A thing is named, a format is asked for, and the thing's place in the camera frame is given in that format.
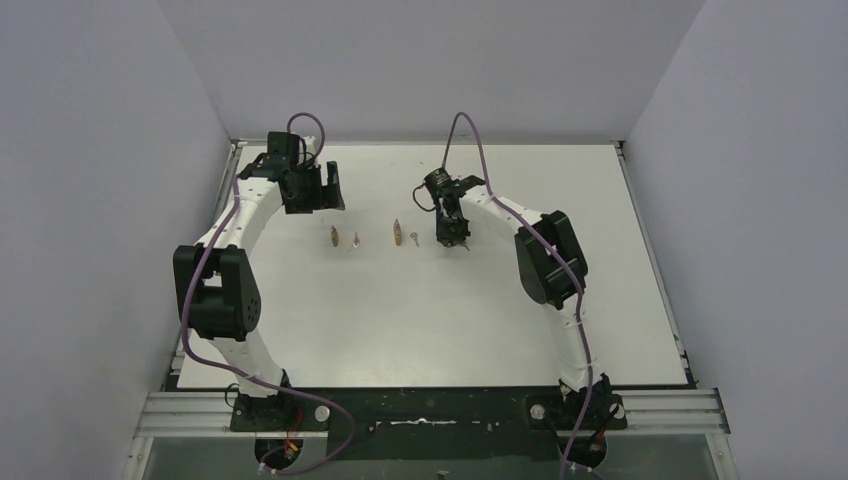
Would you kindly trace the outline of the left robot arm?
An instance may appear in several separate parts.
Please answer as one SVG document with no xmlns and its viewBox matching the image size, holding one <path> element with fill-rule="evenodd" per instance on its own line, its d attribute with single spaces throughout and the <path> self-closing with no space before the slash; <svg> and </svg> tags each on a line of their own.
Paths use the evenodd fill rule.
<svg viewBox="0 0 848 480">
<path fill-rule="evenodd" d="M 283 391 L 284 369 L 258 331 L 262 299 L 250 254 L 279 211 L 344 209 L 338 165 L 320 164 L 319 150 L 312 136 L 270 132 L 265 151 L 233 176 L 228 205 L 210 230 L 173 254 L 182 335 L 208 341 L 222 358 L 207 359 L 191 347 L 187 355 L 232 373 L 240 394 L 259 398 L 256 412 L 273 427 L 293 419 L 296 400 Z"/>
</svg>

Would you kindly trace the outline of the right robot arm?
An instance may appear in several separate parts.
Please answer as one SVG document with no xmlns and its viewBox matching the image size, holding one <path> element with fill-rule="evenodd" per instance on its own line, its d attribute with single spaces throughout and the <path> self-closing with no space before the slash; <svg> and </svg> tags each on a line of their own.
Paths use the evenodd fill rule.
<svg viewBox="0 0 848 480">
<path fill-rule="evenodd" d="M 442 246 L 465 247 L 473 223 L 513 243 L 521 286 L 545 309 L 550 324 L 564 417 L 578 427 L 590 425 L 602 413 L 593 389 L 603 381 L 603 371 L 584 326 L 588 264 L 569 217 L 558 210 L 529 210 L 491 193 L 480 177 L 453 178 L 444 168 L 426 175 L 420 187 L 433 202 L 436 240 Z"/>
</svg>

